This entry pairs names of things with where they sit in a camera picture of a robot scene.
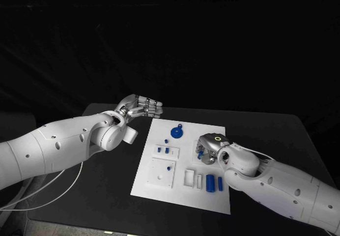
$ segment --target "blue object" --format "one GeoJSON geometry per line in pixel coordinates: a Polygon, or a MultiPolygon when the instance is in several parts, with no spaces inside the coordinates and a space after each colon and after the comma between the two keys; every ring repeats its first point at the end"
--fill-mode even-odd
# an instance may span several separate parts
{"type": "Polygon", "coordinates": [[[224,191],[222,177],[218,178],[218,190],[224,191]]]}
{"type": "Polygon", "coordinates": [[[204,155],[204,151],[199,152],[199,156],[198,156],[199,160],[201,160],[202,155],[204,155]]]}
{"type": "Polygon", "coordinates": [[[182,137],[183,135],[182,124],[179,124],[179,126],[172,129],[170,133],[173,138],[179,139],[182,137]]]}
{"type": "Polygon", "coordinates": [[[214,178],[214,175],[208,175],[207,186],[208,186],[208,192],[215,193],[215,178],[214,178]]]}

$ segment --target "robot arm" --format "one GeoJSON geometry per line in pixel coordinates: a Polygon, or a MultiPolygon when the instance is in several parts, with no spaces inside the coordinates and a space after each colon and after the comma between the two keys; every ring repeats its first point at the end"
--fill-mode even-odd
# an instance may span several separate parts
{"type": "Polygon", "coordinates": [[[162,103],[137,95],[114,111],[52,122],[0,143],[0,190],[19,181],[61,170],[111,151],[122,141],[133,143],[137,131],[127,123],[139,116],[160,117],[162,103]]]}
{"type": "Polygon", "coordinates": [[[201,136],[196,150],[208,148],[202,161],[218,161],[231,188],[284,217],[340,236],[340,191],[300,169],[260,159],[221,134],[201,136]]]}

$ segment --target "robotic hand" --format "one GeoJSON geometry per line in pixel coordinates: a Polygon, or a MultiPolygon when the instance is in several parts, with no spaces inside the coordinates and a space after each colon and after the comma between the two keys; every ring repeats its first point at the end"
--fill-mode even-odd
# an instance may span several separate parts
{"type": "Polygon", "coordinates": [[[244,191],[273,211],[340,236],[340,191],[300,169],[232,143],[222,134],[201,136],[202,162],[218,161],[231,188],[244,191]],[[253,152],[270,159],[258,158],[253,152]]]}
{"type": "Polygon", "coordinates": [[[130,95],[116,110],[44,125],[21,138],[0,143],[0,190],[16,182],[61,170],[133,143],[137,131],[127,123],[139,116],[160,118],[162,102],[130,95]]]}

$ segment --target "black background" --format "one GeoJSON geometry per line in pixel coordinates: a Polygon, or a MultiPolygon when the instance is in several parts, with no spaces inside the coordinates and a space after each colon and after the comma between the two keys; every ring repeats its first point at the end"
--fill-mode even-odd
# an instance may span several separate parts
{"type": "Polygon", "coordinates": [[[168,107],[294,114],[333,177],[338,2],[3,2],[0,109],[38,126],[132,93],[168,107]]]}

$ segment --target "white foam board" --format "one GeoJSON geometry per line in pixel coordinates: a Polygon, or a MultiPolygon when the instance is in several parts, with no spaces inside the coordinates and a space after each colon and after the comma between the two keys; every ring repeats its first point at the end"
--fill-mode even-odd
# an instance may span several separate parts
{"type": "Polygon", "coordinates": [[[153,119],[152,127],[147,136],[147,142],[140,159],[140,166],[134,178],[134,184],[132,189],[132,195],[155,199],[173,204],[185,205],[199,209],[211,210],[225,214],[231,214],[230,203],[230,187],[224,181],[224,191],[218,190],[218,177],[224,179],[224,170],[218,165],[207,165],[201,163],[198,158],[196,143],[198,139],[207,133],[221,133],[225,135],[225,127],[196,124],[166,119],[153,119]],[[183,136],[175,139],[170,135],[170,131],[178,125],[183,126],[183,136]],[[178,158],[168,158],[163,154],[156,153],[156,147],[170,147],[179,149],[178,158]],[[166,162],[160,164],[160,171],[152,174],[155,169],[153,160],[162,159],[175,163],[172,186],[169,184],[160,184],[162,179],[159,175],[166,174],[169,171],[165,166],[166,162]],[[185,185],[185,173],[186,170],[192,170],[194,174],[194,187],[185,185]],[[215,175],[215,193],[207,191],[207,175],[215,175]],[[198,191],[198,177],[202,178],[202,189],[198,191]]]}

